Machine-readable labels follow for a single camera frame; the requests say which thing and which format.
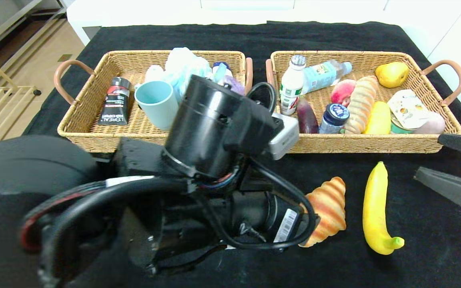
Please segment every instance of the croissant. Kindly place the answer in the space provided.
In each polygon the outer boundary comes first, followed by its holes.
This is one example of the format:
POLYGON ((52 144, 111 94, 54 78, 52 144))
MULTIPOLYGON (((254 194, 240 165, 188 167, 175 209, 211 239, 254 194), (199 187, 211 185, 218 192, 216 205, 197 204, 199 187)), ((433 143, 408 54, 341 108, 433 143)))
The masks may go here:
POLYGON ((320 187, 306 195, 315 213, 321 217, 321 221, 309 239, 307 239, 307 242, 300 244, 300 247, 311 247, 322 242, 328 236, 333 236, 340 230, 346 229, 345 192, 346 185, 344 181, 340 177, 333 177, 330 181, 324 182, 320 187))
POLYGON ((344 133, 360 134, 366 130, 377 91, 378 83, 375 76, 362 77, 357 81, 350 96, 350 118, 344 124, 344 133))

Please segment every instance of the basket handle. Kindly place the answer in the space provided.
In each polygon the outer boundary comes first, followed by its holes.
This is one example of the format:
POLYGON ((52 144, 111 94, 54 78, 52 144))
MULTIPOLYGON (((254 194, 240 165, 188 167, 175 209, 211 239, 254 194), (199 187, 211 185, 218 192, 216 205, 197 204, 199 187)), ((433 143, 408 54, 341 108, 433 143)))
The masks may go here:
POLYGON ((441 105, 443 106, 448 106, 449 104, 451 104, 455 99, 456 97, 458 97, 458 95, 461 93, 461 67, 460 65, 458 65, 455 61, 451 61, 451 60, 440 60, 439 62, 433 64, 432 66, 424 69, 423 71, 421 71, 421 75, 428 75, 431 71, 435 70, 435 68, 437 68, 438 66, 441 66, 442 64, 447 64, 449 66, 451 66, 454 71, 458 74, 458 79, 459 79, 459 84, 458 84, 458 87, 456 88, 456 90, 451 94, 449 95, 446 99, 442 100, 441 102, 441 105))
POLYGON ((79 60, 67 60, 65 62, 62 62, 60 66, 56 68, 56 71, 54 72, 54 76, 53 76, 54 86, 58 90, 58 93, 60 93, 60 95, 62 95, 62 97, 64 97, 64 99, 71 105, 74 103, 74 99, 71 97, 71 95, 69 95, 69 93, 67 93, 67 91, 65 91, 60 79, 62 78, 62 74, 64 73, 64 71, 67 68, 69 68, 72 64, 75 64, 83 68, 90 75, 94 75, 95 73, 92 70, 92 68, 88 67, 85 63, 79 60))
POLYGON ((277 86, 275 86, 275 72, 273 71, 273 63, 271 62, 271 59, 266 60, 266 79, 268 83, 277 89, 277 86))
POLYGON ((252 89, 252 82, 254 80, 254 64, 252 63, 252 58, 247 57, 247 59, 245 60, 245 66, 245 95, 247 95, 250 92, 250 89, 252 89))

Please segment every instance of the plastic bag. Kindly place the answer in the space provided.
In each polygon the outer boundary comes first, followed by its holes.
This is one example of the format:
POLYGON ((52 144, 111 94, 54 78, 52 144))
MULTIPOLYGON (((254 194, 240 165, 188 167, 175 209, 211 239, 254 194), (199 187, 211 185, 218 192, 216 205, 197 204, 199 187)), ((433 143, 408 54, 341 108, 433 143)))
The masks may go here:
POLYGON ((186 47, 172 49, 165 63, 163 80, 172 84, 182 98, 192 75, 212 78, 209 62, 186 47))

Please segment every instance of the wicker basket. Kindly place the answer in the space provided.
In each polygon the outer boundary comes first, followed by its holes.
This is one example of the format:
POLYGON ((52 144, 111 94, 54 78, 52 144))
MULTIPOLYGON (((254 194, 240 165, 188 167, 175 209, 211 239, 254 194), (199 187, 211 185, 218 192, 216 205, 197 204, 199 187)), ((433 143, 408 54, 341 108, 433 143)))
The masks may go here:
MULTIPOLYGON (((461 92, 461 68, 450 60, 442 60, 421 71, 414 59, 399 52, 361 52, 361 51, 277 51, 267 60, 267 78, 277 89, 282 75, 289 66, 292 55, 301 54, 307 58, 307 66, 313 66, 330 59, 338 62, 351 62, 353 70, 343 79, 358 80, 367 75, 374 75, 375 69, 393 61, 404 62, 410 68, 408 77, 402 87, 386 88, 379 85, 377 100, 387 102, 399 90, 412 89, 421 98, 426 107, 443 116, 446 121, 445 133, 461 134, 461 126, 447 107, 461 92), (442 100, 426 75, 441 64, 451 65, 459 75, 459 88, 446 100, 442 100)), ((330 101, 333 87, 308 93, 316 118, 321 120, 323 112, 330 101)), ((437 143, 438 135, 426 134, 300 134, 300 140, 290 153, 436 153, 442 145, 437 143)))
MULTIPOLYGON (((210 64, 227 62, 234 77, 249 91, 252 83, 252 61, 238 51, 192 51, 204 57, 210 64)), ((111 51, 106 53, 95 70, 78 60, 62 63, 55 72, 54 83, 58 92, 71 104, 58 126, 59 135, 68 138, 88 152, 111 153, 118 146, 121 137, 137 138, 164 144, 168 133, 157 129, 150 123, 142 109, 134 102, 134 86, 143 83, 145 71, 150 65, 163 67, 170 50, 150 51, 111 51), (81 66, 91 74, 84 87, 74 100, 62 87, 60 77, 70 65, 81 66), (130 115, 126 126, 98 125, 106 90, 115 76, 124 77, 131 82, 130 115)))

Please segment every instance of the purple eggplant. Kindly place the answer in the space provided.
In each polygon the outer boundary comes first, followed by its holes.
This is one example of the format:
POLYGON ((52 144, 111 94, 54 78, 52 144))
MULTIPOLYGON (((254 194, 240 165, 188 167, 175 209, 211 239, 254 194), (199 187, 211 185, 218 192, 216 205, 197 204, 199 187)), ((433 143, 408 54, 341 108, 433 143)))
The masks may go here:
POLYGON ((297 113, 300 133, 319 133, 318 120, 314 115, 314 111, 311 108, 309 101, 303 98, 298 99, 297 113))

